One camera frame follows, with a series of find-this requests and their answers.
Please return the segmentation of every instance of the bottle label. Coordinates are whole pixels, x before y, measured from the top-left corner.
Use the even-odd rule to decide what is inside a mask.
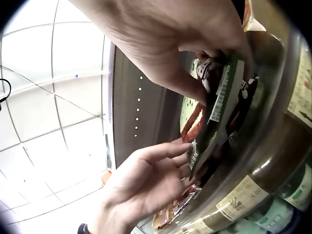
[[[262,227],[259,227],[253,222],[250,222],[245,219],[241,219],[235,224],[234,230],[236,234],[266,234],[267,230]],[[231,234],[227,230],[222,230],[219,234]]]
[[[301,46],[295,88],[287,109],[309,127],[312,127],[312,61],[311,53],[307,48],[307,46]]]
[[[294,209],[291,205],[281,199],[274,199],[270,209],[255,224],[272,232],[282,231],[290,222]]]
[[[260,188],[248,175],[223,198],[216,207],[231,221],[245,214],[269,194]]]
[[[305,165],[305,175],[297,190],[285,198],[285,201],[292,204],[301,211],[305,211],[311,203],[311,188],[312,188],[312,170],[307,164]]]
[[[182,230],[184,234],[209,234],[213,232],[213,230],[203,222],[202,218],[185,224],[182,226]]]

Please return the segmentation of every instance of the right hand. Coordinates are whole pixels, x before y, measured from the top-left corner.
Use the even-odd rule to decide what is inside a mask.
[[[154,83],[206,104],[206,90],[178,51],[251,53],[231,0],[70,0]]]

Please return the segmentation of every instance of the display case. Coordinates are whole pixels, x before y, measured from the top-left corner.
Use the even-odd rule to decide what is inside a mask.
[[[310,204],[311,51],[273,5],[253,14],[263,28],[246,32],[258,78],[247,116],[201,192],[158,233],[277,233]]]
[[[310,204],[311,48],[269,1],[251,3],[257,27],[247,27],[246,35],[258,83],[246,118],[228,150],[208,164],[201,191],[159,234],[287,232]],[[117,166],[135,149],[176,139],[183,102],[126,58],[119,62],[118,53],[115,66],[122,64],[123,74],[134,72],[127,73],[133,79],[125,87],[115,69],[114,92],[123,91],[114,96],[113,108]],[[194,59],[181,54],[188,71]],[[131,69],[125,70],[125,61]]]

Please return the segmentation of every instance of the hand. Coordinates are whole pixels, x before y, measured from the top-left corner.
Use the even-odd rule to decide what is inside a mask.
[[[140,220],[179,198],[198,179],[189,181],[189,147],[178,139],[133,152],[105,184],[90,233],[130,233]]]
[[[70,0],[154,83],[206,104],[206,90],[178,51],[251,53],[231,0]]]

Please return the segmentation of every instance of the food package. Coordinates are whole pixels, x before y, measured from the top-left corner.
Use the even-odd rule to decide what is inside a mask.
[[[191,74],[205,87],[207,106],[186,97],[182,103],[182,141],[192,143],[187,152],[190,179],[213,151],[228,139],[226,124],[237,104],[244,62],[235,55],[230,56],[226,64],[223,61],[225,60],[213,58],[204,62],[196,60]]]
[[[173,202],[173,216],[176,217],[188,205],[192,198],[195,198],[201,188],[193,184],[181,198]]]
[[[157,234],[158,230],[164,228],[173,219],[173,204],[162,209],[154,215],[153,229],[154,233]]]
[[[153,219],[154,233],[157,234],[159,230],[169,224],[173,218],[188,205],[189,200],[195,197],[200,190],[201,188],[193,184],[182,194],[180,198],[155,214]]]
[[[266,31],[265,27],[259,23],[252,12],[252,6],[250,0],[245,0],[245,10],[243,18],[244,31]]]

